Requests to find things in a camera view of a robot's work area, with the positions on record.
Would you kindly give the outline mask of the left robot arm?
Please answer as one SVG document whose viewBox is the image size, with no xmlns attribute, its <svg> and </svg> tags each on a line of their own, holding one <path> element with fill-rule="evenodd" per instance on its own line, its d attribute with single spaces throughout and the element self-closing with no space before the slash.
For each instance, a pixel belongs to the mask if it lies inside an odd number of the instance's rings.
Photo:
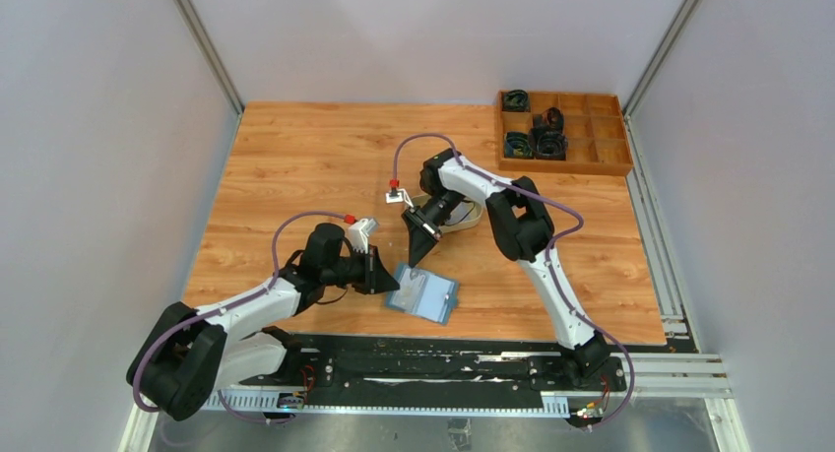
<svg viewBox="0 0 835 452">
<path fill-rule="evenodd" d="M 220 390 L 288 372 L 295 347 L 275 322 L 321 303 L 328 287 L 361 294 L 399 288 L 369 241 L 377 227 L 371 218 L 319 224 L 305 247 L 255 288 L 197 308 L 169 305 L 126 372 L 136 405 L 186 420 Z"/>
</svg>

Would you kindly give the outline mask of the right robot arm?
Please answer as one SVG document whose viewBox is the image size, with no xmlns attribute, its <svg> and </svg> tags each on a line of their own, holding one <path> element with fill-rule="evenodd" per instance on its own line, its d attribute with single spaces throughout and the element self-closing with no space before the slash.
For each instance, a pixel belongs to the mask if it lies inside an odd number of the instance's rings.
<svg viewBox="0 0 835 452">
<path fill-rule="evenodd" d="M 494 243 L 529 277 L 550 318 L 558 344 L 567 350 L 570 374 L 589 378 L 604 366 L 610 350 L 603 331 L 583 309 L 562 268 L 555 226 L 546 198 L 527 176 L 511 180 L 490 173 L 448 149 L 426 160 L 419 187 L 423 205 L 402 214 L 409 233 L 412 268 L 441 240 L 441 225 L 469 200 L 486 210 Z"/>
</svg>

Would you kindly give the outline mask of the cream oval tray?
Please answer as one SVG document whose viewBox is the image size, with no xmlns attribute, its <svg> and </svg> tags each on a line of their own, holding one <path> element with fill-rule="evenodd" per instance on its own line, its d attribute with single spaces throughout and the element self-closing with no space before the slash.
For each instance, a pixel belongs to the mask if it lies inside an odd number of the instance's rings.
<svg viewBox="0 0 835 452">
<path fill-rule="evenodd" d="M 464 198 L 463 203 L 452 212 L 449 220 L 441 227 L 442 235 L 456 230 L 472 228 L 479 222 L 481 214 L 482 207 L 480 205 Z"/>
</svg>

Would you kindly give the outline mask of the blue card holder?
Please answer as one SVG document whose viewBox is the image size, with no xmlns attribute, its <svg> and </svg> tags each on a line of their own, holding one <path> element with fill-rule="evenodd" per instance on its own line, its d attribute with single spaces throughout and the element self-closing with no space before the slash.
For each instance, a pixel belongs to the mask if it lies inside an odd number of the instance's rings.
<svg viewBox="0 0 835 452">
<path fill-rule="evenodd" d="M 458 281 L 406 263 L 398 265 L 394 278 L 400 288 L 386 295 L 385 307 L 435 324 L 448 324 L 458 306 Z"/>
</svg>

